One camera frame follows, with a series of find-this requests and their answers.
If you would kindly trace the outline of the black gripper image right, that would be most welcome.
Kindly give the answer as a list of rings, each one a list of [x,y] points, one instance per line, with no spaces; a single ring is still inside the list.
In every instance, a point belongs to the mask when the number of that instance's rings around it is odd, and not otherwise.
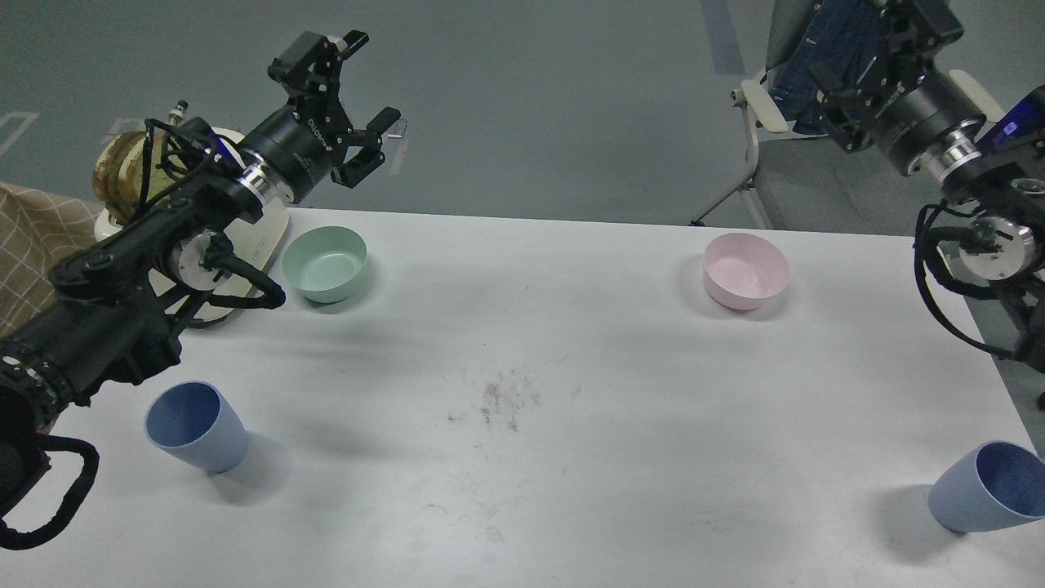
[[[963,36],[945,1],[873,1],[884,37],[857,83],[826,64],[812,78],[822,94],[822,127],[844,152],[877,148],[902,177],[959,177],[983,167],[975,135],[985,112],[936,67]]]

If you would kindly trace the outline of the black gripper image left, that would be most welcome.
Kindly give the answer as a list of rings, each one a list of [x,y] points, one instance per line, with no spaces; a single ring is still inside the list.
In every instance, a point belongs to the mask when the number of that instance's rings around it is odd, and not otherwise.
[[[387,139],[407,138],[407,118],[384,107],[356,127],[340,103],[344,61],[366,46],[365,31],[344,36],[303,33],[306,49],[287,49],[266,73],[287,93],[287,103],[242,139],[242,190],[260,204],[297,205],[325,177],[354,189],[385,162]]]

